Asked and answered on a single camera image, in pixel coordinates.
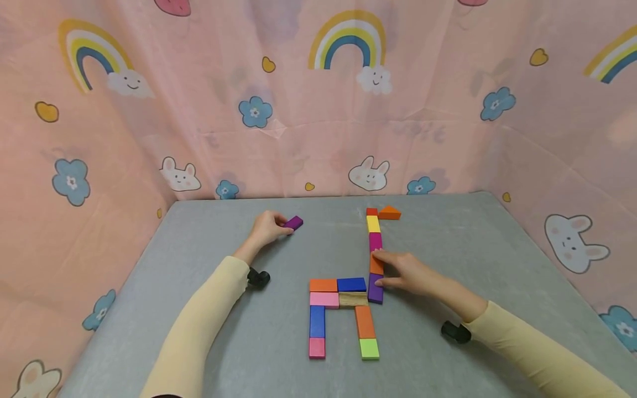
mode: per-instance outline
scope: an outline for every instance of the yellow block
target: yellow block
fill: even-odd
[[[367,216],[367,230],[369,233],[380,232],[378,216]]]

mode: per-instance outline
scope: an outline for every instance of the orange triangular block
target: orange triangular block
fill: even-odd
[[[400,220],[402,213],[392,206],[387,206],[383,210],[378,212],[379,220]]]

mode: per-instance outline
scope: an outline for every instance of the blue block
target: blue block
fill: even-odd
[[[339,292],[365,292],[367,290],[365,278],[337,279],[336,285]]]
[[[325,338],[325,307],[310,306],[310,337]]]

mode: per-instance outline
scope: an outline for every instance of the gray table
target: gray table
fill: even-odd
[[[308,280],[368,273],[367,207],[387,250],[410,251],[535,325],[637,396],[637,361],[487,193],[177,202],[69,377],[61,398],[137,397],[190,295],[276,209],[305,225],[265,250],[262,292],[235,305],[206,363],[205,397],[531,397],[536,389],[479,343],[440,336],[448,309],[385,293],[372,314],[380,361],[363,362],[354,312],[327,314],[327,359],[308,360]]]

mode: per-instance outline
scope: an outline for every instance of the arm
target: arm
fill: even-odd
[[[401,275],[381,279],[377,284],[441,301],[462,318],[475,340],[515,364],[547,397],[628,398],[606,376],[554,340],[413,255],[374,252],[374,256],[392,264]]]
[[[223,259],[215,272],[192,295],[166,336],[140,398],[173,394],[201,397],[206,357],[234,303],[247,285],[249,265],[259,250],[294,230],[280,227],[286,219],[266,211],[232,257]]]

